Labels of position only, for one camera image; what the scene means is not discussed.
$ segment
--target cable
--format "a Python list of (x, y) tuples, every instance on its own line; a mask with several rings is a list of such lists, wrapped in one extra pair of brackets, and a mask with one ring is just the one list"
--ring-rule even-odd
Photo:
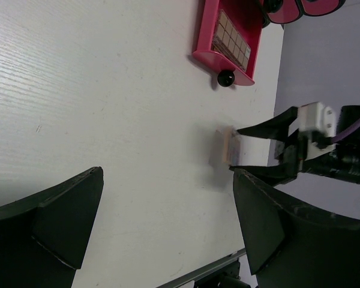
[(335, 137), (333, 137), (331, 139), (332, 144), (343, 140), (345, 137), (347, 137), (347, 136), (351, 135), (353, 132), (355, 132), (358, 128), (360, 128), (360, 119), (358, 119), (355, 123), (353, 123), (347, 129), (345, 129), (344, 131), (338, 133)]

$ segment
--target white table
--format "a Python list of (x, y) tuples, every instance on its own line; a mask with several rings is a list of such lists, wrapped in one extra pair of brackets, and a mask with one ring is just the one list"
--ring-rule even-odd
[[(198, 3), (0, 0), (0, 205), (104, 169), (73, 287), (155, 287), (243, 247), (210, 142), (273, 115), (283, 31), (264, 30), (254, 86), (213, 90), (189, 59)], [(268, 141), (247, 147), (266, 164)]]

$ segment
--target gray wall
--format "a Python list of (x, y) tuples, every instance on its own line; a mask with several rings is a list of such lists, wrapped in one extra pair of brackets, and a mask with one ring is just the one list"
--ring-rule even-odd
[[(303, 17), (285, 27), (275, 114), (314, 101), (330, 105), (338, 114), (343, 105), (360, 104), (360, 0), (347, 0), (333, 14)], [(300, 174), (278, 188), (360, 219), (360, 185)]]

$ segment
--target tabletop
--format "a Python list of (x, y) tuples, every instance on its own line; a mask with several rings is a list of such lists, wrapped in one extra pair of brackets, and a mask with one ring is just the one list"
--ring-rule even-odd
[[(217, 87), (190, 56), (200, 3), (0, 1), (0, 205), (104, 169), (73, 287), (156, 287), (244, 246), (208, 157), (216, 126), (273, 115), (283, 30), (254, 86)], [(246, 149), (267, 163), (268, 141)]]

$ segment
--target wood grain texture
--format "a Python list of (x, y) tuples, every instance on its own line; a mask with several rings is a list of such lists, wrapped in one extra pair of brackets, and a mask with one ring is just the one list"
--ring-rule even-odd
[[(104, 169), (73, 287), (156, 287), (243, 247), (210, 140), (272, 116), (283, 32), (264, 30), (256, 85), (214, 91), (188, 58), (197, 6), (0, 1), (0, 205)], [(267, 141), (247, 146), (266, 163)]]

